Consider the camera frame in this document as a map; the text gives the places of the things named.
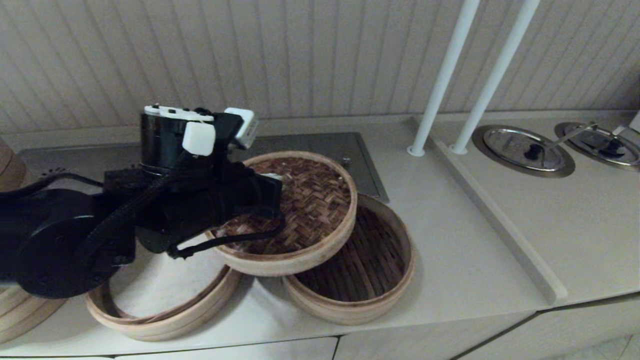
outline metal handle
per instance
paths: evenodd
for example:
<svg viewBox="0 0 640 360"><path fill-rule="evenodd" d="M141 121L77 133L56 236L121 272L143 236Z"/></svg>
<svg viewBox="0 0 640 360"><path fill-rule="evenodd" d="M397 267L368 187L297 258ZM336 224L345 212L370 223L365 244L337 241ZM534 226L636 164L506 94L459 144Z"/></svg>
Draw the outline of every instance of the metal handle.
<svg viewBox="0 0 640 360"><path fill-rule="evenodd" d="M578 134L580 134L583 131L586 131L588 129L597 129L598 128L598 124L596 124L595 122L590 122L587 126L580 126L576 129L574 129L572 132L568 133L567 135L564 135L563 137L561 137L560 139L552 142L551 144L545 146L545 151L549 151L551 149L553 149L554 147L560 145L561 143L573 138L574 136L577 136Z"/></svg>

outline white plastic block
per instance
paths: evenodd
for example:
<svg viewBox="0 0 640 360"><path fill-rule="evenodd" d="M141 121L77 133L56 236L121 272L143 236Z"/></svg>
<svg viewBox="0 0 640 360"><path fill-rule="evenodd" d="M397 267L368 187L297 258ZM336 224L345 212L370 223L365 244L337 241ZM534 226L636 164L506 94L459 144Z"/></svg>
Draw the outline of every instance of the white plastic block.
<svg viewBox="0 0 640 360"><path fill-rule="evenodd" d="M236 141L240 146L245 149L249 149L255 140L255 136L257 134L256 129L258 128L258 117L255 116L255 113L251 110L246 109L238 109L238 108L227 108L225 109L225 113L240 115L242 117L243 125L240 127L238 134L236 134Z"/></svg>
<svg viewBox="0 0 640 360"><path fill-rule="evenodd" d="M194 155L209 156L216 143L216 128L212 124L189 121L184 130L182 147Z"/></svg>

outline screw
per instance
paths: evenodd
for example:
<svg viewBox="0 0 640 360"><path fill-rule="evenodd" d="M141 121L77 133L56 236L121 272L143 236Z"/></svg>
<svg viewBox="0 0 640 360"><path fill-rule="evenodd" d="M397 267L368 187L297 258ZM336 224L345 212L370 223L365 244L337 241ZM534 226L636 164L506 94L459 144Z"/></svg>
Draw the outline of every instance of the screw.
<svg viewBox="0 0 640 360"><path fill-rule="evenodd" d="M353 161L351 160L350 157L345 156L345 157L342 158L342 166L348 167L351 164L353 164Z"/></svg>

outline metal plate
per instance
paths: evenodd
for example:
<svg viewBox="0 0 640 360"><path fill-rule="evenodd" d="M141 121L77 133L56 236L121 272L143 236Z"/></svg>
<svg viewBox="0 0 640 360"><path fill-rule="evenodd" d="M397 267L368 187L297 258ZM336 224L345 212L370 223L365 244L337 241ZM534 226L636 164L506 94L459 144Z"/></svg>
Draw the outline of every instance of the metal plate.
<svg viewBox="0 0 640 360"><path fill-rule="evenodd" d="M556 126L556 134L562 137L581 126L584 124L565 122ZM614 139L619 141L621 146L615 150L616 155L611 156L606 148ZM613 136L608 130L602 128L585 130L569 139L567 144L572 149L601 163L623 170L640 171L640 147L620 135Z"/></svg>
<svg viewBox="0 0 640 360"><path fill-rule="evenodd" d="M531 145L541 148L552 141L531 131L512 126L481 126L472 136L474 145L492 160L523 174L538 177L566 177L575 170L572 157L560 146L527 158Z"/></svg>
<svg viewBox="0 0 640 360"><path fill-rule="evenodd" d="M315 152L337 161L349 171L359 192L388 202L387 193L359 133L262 137L256 139L247 151L233 151L230 158L233 161L242 161L268 152L286 150ZM19 156L38 177L56 172L73 172L102 181L105 171L137 167L140 161L140 145L135 143L30 149L20 152ZM51 187L71 188L85 193L100 192L96 187L71 180L61 180Z"/></svg>
<svg viewBox="0 0 640 360"><path fill-rule="evenodd" d="M557 148L542 151L535 159L527 158L532 145L542 148L548 144L539 136L521 130L497 128L487 130L483 135L484 144L502 159L538 171L558 171L564 167L564 159Z"/></svg>

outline paneled wall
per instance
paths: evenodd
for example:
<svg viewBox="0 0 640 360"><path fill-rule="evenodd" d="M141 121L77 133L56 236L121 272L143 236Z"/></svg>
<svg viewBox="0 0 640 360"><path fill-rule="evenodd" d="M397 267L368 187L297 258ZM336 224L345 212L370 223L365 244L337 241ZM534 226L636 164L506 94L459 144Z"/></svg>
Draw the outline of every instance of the paneled wall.
<svg viewBox="0 0 640 360"><path fill-rule="evenodd" d="M2 0L0 133L134 124L144 104L261 117L417 113L462 0ZM440 111L468 111L520 7L482 0ZM640 1L543 0L491 110L640 108Z"/></svg>

